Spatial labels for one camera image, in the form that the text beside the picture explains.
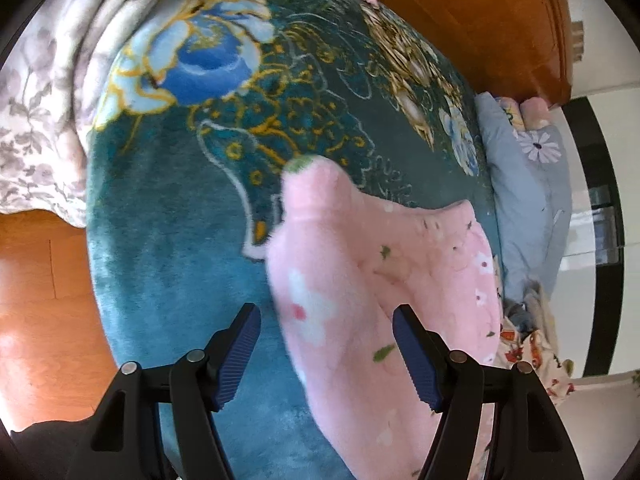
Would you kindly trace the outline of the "light blue flower pillow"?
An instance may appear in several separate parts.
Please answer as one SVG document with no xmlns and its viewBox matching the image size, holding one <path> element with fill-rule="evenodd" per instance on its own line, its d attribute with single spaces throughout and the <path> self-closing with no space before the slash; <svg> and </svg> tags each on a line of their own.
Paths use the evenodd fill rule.
<svg viewBox="0 0 640 480">
<path fill-rule="evenodd" d="M 504 296 L 520 302 L 533 282 L 550 294 L 573 211 L 561 133 L 552 124 L 519 132 L 488 92 L 475 97 L 475 106 L 494 190 Z"/>
</svg>

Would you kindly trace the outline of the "grey floral quilt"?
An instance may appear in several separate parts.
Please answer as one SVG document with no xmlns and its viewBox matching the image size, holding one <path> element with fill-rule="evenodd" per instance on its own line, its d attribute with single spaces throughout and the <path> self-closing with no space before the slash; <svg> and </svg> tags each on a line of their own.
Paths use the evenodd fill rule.
<svg viewBox="0 0 640 480">
<path fill-rule="evenodd" d="M 1 211 L 86 224 L 88 134 L 119 49 L 157 0 L 44 0 L 1 67 Z"/>
</svg>

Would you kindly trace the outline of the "white car print pajamas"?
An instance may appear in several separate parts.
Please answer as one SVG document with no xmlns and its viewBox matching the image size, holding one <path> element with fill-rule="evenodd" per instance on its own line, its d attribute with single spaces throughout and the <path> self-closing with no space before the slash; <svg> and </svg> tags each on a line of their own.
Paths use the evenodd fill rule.
<svg viewBox="0 0 640 480">
<path fill-rule="evenodd" d="M 558 353 L 559 339 L 547 295 L 540 283 L 529 282 L 519 304 L 506 300 L 494 365 L 509 368 L 529 362 L 552 403 L 559 406 L 575 388 L 574 363 L 561 361 Z"/>
</svg>

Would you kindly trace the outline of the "pink fleece garment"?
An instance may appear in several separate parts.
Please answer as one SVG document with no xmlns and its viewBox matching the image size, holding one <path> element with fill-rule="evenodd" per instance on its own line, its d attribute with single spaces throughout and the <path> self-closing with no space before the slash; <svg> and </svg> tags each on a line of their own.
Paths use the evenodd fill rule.
<svg viewBox="0 0 640 480">
<path fill-rule="evenodd" d="M 439 418 L 416 394 L 392 316 L 408 304 L 449 348 L 495 361 L 502 307 L 474 209 L 364 194 L 321 156 L 285 166 L 282 204 L 266 268 L 311 415 L 355 477 L 412 479 Z"/>
</svg>

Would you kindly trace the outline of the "orange wooden headboard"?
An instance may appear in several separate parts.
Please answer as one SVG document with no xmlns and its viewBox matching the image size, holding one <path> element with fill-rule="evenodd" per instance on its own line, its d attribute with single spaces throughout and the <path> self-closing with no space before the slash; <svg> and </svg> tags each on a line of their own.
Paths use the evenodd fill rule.
<svg viewBox="0 0 640 480">
<path fill-rule="evenodd" d="M 570 100 L 567 0 L 378 0 L 450 59 L 476 92 Z"/>
</svg>

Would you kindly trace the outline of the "teal floral plush blanket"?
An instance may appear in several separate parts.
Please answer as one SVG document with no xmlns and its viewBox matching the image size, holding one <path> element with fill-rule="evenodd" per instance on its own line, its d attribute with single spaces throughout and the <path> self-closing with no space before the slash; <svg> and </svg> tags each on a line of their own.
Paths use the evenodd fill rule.
<svg viewBox="0 0 640 480">
<path fill-rule="evenodd" d="M 91 276 L 117 363 L 175 362 L 262 308 L 239 397 L 217 419 L 240 479 L 346 479 L 286 354 L 265 250 L 281 172 L 333 160 L 409 207 L 495 203 L 474 93 L 414 27 L 361 0 L 157 0 L 114 59 L 88 171 Z"/>
</svg>

